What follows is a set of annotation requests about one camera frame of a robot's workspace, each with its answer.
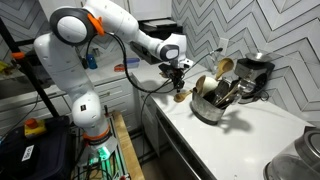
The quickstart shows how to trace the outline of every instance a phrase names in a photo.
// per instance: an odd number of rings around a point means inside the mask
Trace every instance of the black box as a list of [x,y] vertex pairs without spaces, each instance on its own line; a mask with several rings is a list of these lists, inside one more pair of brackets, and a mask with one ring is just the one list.
[[[0,179],[70,179],[74,146],[69,118],[61,116],[45,122],[47,132],[32,140],[25,138],[23,126],[8,134],[0,146]],[[22,161],[31,146],[31,157]]]

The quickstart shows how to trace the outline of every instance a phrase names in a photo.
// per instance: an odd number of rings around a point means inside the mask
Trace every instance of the floor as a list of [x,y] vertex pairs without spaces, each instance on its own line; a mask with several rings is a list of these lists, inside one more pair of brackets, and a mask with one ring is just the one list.
[[181,165],[180,159],[171,149],[165,148],[161,156],[158,157],[150,147],[150,143],[146,139],[143,142],[142,134],[131,137],[131,141],[140,164],[142,164],[141,168],[146,180],[192,179],[186,174],[187,170]]

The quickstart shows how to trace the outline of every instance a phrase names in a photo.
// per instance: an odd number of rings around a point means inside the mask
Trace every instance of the metal pole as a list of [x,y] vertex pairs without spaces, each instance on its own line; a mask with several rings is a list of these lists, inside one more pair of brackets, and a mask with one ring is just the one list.
[[[5,24],[3,23],[2,19],[0,18],[0,34],[4,41],[7,43],[8,47],[10,48],[12,53],[21,52],[19,47],[17,46],[16,42],[12,38],[11,34],[9,33],[8,29],[6,28]],[[21,60],[17,60],[17,63],[20,64],[22,70],[24,71],[25,75],[28,77],[30,82],[32,83],[35,90],[40,95],[42,101],[45,103],[49,111],[51,112],[53,117],[58,117],[59,114],[56,110],[56,108],[51,103],[49,97],[47,96],[46,92],[42,89],[38,79],[33,73],[32,67],[29,64],[29,62],[26,60],[26,58],[23,58]]]

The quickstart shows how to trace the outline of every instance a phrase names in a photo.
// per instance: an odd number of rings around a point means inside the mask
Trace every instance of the metal bowl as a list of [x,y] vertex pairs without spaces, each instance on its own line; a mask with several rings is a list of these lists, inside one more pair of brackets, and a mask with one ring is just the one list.
[[196,88],[193,88],[192,91],[191,109],[198,119],[210,125],[218,124],[225,112],[225,109],[219,109],[203,99]]
[[263,53],[247,53],[246,54],[246,58],[252,60],[252,61],[256,61],[256,62],[268,62],[271,61],[271,57],[263,54]]

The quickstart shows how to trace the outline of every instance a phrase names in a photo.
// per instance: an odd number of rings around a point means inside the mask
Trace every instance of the utensil holder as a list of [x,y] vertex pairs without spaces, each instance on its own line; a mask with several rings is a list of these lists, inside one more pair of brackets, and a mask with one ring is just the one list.
[[225,109],[219,109],[203,99],[196,88],[192,92],[191,109],[198,119],[209,125],[217,125],[225,112]]

